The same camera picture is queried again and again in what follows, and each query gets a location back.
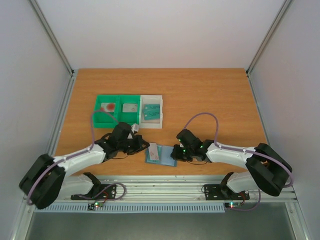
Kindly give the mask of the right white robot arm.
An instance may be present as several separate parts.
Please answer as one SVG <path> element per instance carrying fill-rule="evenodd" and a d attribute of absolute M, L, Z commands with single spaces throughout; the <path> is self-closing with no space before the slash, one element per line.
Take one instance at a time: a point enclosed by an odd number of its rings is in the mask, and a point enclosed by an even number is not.
<path fill-rule="evenodd" d="M 224 163 L 245 170 L 230 172 L 224 177 L 220 191 L 225 198 L 249 190 L 261 190 L 277 197 L 282 189 L 292 185 L 292 167 L 265 143 L 238 147 L 210 139 L 201 141 L 188 129 L 183 129 L 176 138 L 179 144 L 173 146 L 170 155 L 176 161 Z"/>

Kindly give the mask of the left aluminium frame post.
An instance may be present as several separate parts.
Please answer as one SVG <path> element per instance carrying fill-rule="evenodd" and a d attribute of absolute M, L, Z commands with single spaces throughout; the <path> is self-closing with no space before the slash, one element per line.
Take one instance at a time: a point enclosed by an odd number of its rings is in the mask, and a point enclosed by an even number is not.
<path fill-rule="evenodd" d="M 45 17 L 39 3 L 37 0 L 28 0 L 31 8 L 33 9 L 35 15 L 40 21 L 40 24 L 42 25 L 44 31 L 46 32 L 49 40 L 53 44 L 57 54 L 59 55 L 60 59 L 62 60 L 67 72 L 69 73 L 70 76 L 73 76 L 74 70 L 71 67 L 71 64 L 69 63 L 68 58 L 66 57 L 61 45 L 58 42 L 58 39 L 56 38 L 52 28 L 50 27 L 49 22 L 47 21 L 47 18 Z"/>

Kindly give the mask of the teal leather card holder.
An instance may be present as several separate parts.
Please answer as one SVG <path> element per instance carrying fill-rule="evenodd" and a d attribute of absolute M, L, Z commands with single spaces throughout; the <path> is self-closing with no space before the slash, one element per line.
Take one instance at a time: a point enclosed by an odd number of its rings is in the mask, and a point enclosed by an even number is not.
<path fill-rule="evenodd" d="M 172 146 L 166 145 L 157 145 L 157 151 L 159 160 L 151 160 L 149 156 L 149 151 L 145 151 L 145 163 L 147 164 L 154 164 L 154 165 L 161 165 L 167 167 L 177 167 L 177 161 L 171 157 L 171 153 L 173 152 Z"/>

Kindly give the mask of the middle green bin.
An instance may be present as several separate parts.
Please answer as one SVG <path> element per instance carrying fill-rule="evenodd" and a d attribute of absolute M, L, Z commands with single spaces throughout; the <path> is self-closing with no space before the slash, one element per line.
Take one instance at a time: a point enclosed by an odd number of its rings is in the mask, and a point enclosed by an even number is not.
<path fill-rule="evenodd" d="M 116 95 L 114 116 L 119 122 L 130 125 L 140 123 L 140 95 Z"/>

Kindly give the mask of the right aluminium frame post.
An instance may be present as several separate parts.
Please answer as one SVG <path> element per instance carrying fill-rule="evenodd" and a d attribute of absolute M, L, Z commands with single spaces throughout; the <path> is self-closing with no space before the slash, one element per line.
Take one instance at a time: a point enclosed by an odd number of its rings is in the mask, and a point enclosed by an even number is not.
<path fill-rule="evenodd" d="M 266 47 L 268 46 L 269 42 L 271 41 L 273 35 L 276 33 L 279 25 L 281 24 L 282 20 L 284 19 L 285 15 L 287 14 L 289 8 L 291 7 L 293 0 L 284 0 L 281 4 L 277 14 L 275 15 L 270 27 L 268 28 L 261 44 L 259 45 L 252 61 L 250 62 L 248 68 L 246 69 L 246 75 L 249 78 L 251 73 L 253 72 L 255 66 L 257 65 L 259 59 L 261 58 L 263 52 L 265 51 Z"/>

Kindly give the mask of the left small circuit board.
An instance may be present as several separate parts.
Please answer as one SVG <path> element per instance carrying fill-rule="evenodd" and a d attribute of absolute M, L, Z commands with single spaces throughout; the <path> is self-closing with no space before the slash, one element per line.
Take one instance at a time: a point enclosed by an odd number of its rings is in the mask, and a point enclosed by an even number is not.
<path fill-rule="evenodd" d="M 103 202 L 95 202 L 95 203 L 88 203 L 87 204 L 87 210 L 88 211 L 94 211 L 98 208 L 102 208 L 104 206 Z"/>

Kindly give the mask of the teal card in bin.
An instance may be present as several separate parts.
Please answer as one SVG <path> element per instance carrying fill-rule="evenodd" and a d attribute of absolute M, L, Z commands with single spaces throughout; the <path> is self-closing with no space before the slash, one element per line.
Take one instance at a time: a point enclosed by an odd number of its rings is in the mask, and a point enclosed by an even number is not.
<path fill-rule="evenodd" d="M 144 113 L 153 112 L 153 111 L 159 112 L 159 111 L 160 111 L 160 108 L 161 108 L 161 105 L 160 105 L 160 104 L 145 104 L 145 105 L 143 106 L 142 111 L 143 111 Z"/>

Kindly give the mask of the aluminium frame post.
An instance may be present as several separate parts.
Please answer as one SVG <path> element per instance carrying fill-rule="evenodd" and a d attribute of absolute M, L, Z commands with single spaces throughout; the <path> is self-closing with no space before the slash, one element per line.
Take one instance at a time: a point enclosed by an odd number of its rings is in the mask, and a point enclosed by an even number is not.
<path fill-rule="evenodd" d="M 273 35 L 276 33 L 279 25 L 281 24 L 282 20 L 284 19 L 285 15 L 287 14 L 289 8 L 291 7 L 293 0 L 284 0 L 281 4 L 277 14 L 275 15 L 270 27 L 268 28 L 261 44 L 259 45 L 252 61 L 250 62 L 248 68 L 246 69 L 246 75 L 249 78 L 251 73 L 253 72 L 255 66 L 257 65 L 259 59 L 261 58 L 263 52 L 265 51 L 266 47 L 268 46 L 269 42 L 271 41 Z"/>
<path fill-rule="evenodd" d="M 67 72 L 69 73 L 70 76 L 73 76 L 74 70 L 71 67 L 71 64 L 69 63 L 68 58 L 66 57 L 61 45 L 58 42 L 58 39 L 56 38 L 52 28 L 50 27 L 49 22 L 47 21 L 47 18 L 45 17 L 39 3 L 37 0 L 28 0 L 31 8 L 33 9 L 35 15 L 40 21 L 40 24 L 42 25 L 44 31 L 46 32 L 49 40 L 53 44 L 57 54 L 59 55 L 60 59 L 62 60 Z"/>

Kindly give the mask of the small circuit board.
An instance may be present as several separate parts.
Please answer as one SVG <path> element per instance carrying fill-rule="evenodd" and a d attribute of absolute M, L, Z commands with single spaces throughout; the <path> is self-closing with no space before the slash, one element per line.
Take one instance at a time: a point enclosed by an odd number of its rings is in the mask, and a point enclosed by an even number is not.
<path fill-rule="evenodd" d="M 227 209 L 234 209 L 234 208 L 239 208 L 242 206 L 242 203 L 241 202 L 226 202 L 224 204 L 224 207 L 227 208 Z"/>
<path fill-rule="evenodd" d="M 94 211 L 98 208 L 102 208 L 104 206 L 103 202 L 95 202 L 95 203 L 88 203 L 87 204 L 87 210 L 88 211 Z"/>

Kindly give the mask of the aluminium front rail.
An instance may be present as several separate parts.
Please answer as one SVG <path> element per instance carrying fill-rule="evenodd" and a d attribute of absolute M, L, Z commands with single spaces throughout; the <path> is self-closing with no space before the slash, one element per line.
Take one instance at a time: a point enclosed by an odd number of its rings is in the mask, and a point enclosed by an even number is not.
<path fill-rule="evenodd" d="M 223 175 L 98 175 L 102 184 L 122 183 L 127 192 L 121 199 L 130 203 L 204 203 L 205 195 L 202 186 L 219 184 Z M 80 193 L 83 177 L 70 176 L 68 190 L 62 190 L 55 202 L 71 202 L 71 195 Z M 261 203 L 297 203 L 293 187 L 284 188 L 278 197 L 261 191 Z"/>

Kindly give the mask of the green bin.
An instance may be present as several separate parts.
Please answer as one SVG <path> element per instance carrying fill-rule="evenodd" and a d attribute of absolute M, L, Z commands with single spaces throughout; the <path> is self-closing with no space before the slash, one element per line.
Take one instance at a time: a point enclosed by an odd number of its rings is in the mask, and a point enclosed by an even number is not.
<path fill-rule="evenodd" d="M 112 129 L 118 124 L 115 112 L 100 110 L 101 103 L 116 103 L 116 95 L 97 95 L 94 105 L 93 126 L 100 129 Z"/>
<path fill-rule="evenodd" d="M 140 95 L 116 95 L 114 116 L 119 122 L 130 125 L 140 123 Z"/>

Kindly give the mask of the white translucent bin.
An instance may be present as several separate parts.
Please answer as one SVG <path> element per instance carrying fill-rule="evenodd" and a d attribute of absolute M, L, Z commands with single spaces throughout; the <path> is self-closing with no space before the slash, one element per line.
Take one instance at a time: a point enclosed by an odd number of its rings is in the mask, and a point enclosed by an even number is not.
<path fill-rule="evenodd" d="M 140 96 L 138 124 L 141 129 L 161 129 L 163 127 L 162 95 Z"/>

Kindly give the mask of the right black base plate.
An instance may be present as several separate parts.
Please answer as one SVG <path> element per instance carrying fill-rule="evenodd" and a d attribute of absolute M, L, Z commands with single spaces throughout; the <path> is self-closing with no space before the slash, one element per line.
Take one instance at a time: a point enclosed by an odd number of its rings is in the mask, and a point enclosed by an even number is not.
<path fill-rule="evenodd" d="M 249 200 L 250 195 L 245 191 L 233 192 L 227 186 L 221 184 L 205 184 L 202 186 L 201 191 L 204 193 L 207 201 L 216 200 Z"/>

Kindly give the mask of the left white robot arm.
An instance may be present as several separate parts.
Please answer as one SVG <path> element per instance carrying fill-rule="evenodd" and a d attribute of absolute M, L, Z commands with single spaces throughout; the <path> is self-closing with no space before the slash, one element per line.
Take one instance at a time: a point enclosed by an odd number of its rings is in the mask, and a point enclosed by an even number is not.
<path fill-rule="evenodd" d="M 26 203 L 44 209 L 59 196 L 65 178 L 89 166 L 114 159 L 119 152 L 127 156 L 147 149 L 150 144 L 133 127 L 118 123 L 111 133 L 93 140 L 90 146 L 63 156 L 40 155 L 19 183 Z"/>

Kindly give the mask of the left green bin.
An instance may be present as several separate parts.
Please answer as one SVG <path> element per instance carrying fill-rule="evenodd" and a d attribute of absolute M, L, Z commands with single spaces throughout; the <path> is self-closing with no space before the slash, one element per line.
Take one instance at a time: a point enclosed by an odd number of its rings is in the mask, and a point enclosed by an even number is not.
<path fill-rule="evenodd" d="M 93 126 L 100 129 L 112 129 L 118 124 L 115 112 L 100 110 L 101 103 L 116 103 L 116 95 L 97 95 L 94 105 Z"/>

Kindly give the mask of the white card with stripe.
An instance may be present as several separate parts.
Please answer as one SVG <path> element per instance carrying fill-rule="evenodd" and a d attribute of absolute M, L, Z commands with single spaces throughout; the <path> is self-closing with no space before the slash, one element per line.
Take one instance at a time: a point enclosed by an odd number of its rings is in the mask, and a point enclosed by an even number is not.
<path fill-rule="evenodd" d="M 158 152 L 158 146 L 156 143 L 149 144 L 148 153 L 149 153 L 149 159 L 151 161 L 158 161 L 160 159 L 159 152 Z"/>

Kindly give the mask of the grey white card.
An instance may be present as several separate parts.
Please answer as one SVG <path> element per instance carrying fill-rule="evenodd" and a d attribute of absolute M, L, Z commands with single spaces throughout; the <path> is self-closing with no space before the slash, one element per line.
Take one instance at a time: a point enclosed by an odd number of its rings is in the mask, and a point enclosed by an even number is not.
<path fill-rule="evenodd" d="M 138 112 L 138 104 L 137 103 L 124 103 L 122 105 L 123 113 L 137 113 Z"/>

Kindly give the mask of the right small circuit board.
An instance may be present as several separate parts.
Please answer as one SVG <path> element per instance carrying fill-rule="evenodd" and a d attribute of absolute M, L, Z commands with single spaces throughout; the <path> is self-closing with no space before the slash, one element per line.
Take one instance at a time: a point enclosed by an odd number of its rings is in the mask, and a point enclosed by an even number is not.
<path fill-rule="evenodd" d="M 227 208 L 227 209 L 234 209 L 234 208 L 239 208 L 242 206 L 242 203 L 241 202 L 226 202 L 224 204 L 224 207 Z"/>

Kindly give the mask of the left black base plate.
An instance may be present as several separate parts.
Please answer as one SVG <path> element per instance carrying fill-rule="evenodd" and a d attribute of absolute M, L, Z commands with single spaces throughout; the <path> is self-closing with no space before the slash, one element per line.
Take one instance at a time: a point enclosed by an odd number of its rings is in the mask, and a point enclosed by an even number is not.
<path fill-rule="evenodd" d="M 94 185 L 87 194 L 74 194 L 70 197 L 71 200 L 114 200 L 116 198 L 117 186 L 115 184 L 100 184 Z"/>

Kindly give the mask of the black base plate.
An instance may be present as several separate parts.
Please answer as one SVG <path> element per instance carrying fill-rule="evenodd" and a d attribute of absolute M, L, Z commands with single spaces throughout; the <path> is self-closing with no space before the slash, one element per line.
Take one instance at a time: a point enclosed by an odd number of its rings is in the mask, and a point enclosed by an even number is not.
<path fill-rule="evenodd" d="M 207 201 L 216 200 L 249 200 L 250 195 L 245 191 L 233 192 L 227 186 L 221 184 L 205 184 L 202 186 L 201 191 L 204 193 Z"/>
<path fill-rule="evenodd" d="M 87 194 L 74 194 L 70 197 L 71 200 L 114 200 L 116 198 L 117 186 L 115 184 L 100 184 L 94 185 Z"/>

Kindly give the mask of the teal card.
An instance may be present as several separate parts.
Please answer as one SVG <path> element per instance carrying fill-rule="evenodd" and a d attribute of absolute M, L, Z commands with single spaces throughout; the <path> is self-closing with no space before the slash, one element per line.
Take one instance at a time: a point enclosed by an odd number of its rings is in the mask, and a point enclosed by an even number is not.
<path fill-rule="evenodd" d="M 160 111 L 160 108 L 161 108 L 161 105 L 160 105 L 160 104 L 145 104 L 145 105 L 143 106 L 142 111 L 143 111 L 144 113 L 153 112 L 153 111 L 159 112 L 159 111 Z"/>
<path fill-rule="evenodd" d="M 160 117 L 161 117 L 161 114 L 159 111 L 143 112 L 143 119 L 145 121 L 158 120 L 160 119 Z"/>

